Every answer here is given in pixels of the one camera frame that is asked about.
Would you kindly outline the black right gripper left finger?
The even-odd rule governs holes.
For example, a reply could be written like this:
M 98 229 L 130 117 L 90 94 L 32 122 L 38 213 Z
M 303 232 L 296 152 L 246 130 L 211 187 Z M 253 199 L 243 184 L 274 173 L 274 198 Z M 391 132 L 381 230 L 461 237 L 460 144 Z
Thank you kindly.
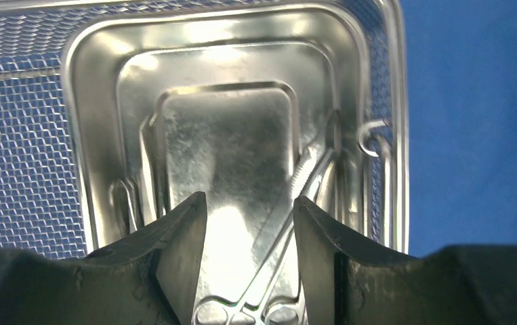
M 206 225 L 195 192 L 82 259 L 0 248 L 0 324 L 189 324 Z

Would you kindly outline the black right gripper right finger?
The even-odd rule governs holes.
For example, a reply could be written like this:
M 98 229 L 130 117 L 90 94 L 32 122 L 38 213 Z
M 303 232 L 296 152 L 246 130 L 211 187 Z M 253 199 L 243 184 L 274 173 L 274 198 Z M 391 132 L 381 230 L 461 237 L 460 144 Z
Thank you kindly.
M 517 245 L 453 245 L 416 258 L 303 196 L 293 220 L 311 324 L 517 324 Z

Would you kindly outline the wire mesh steel tray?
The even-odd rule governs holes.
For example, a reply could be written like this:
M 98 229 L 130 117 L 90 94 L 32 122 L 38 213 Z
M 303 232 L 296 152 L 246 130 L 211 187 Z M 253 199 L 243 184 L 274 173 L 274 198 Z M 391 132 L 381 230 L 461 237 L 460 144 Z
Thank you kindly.
M 214 1 L 0 1 L 0 246 L 54 258 L 85 250 L 60 51 L 88 20 Z

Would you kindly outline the blue surgical wrap cloth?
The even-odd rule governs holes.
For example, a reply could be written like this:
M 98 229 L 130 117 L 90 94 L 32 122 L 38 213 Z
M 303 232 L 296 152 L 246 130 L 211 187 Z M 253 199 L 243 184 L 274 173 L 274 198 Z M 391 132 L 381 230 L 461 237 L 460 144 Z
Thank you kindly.
M 412 255 L 517 243 L 517 1 L 403 1 Z

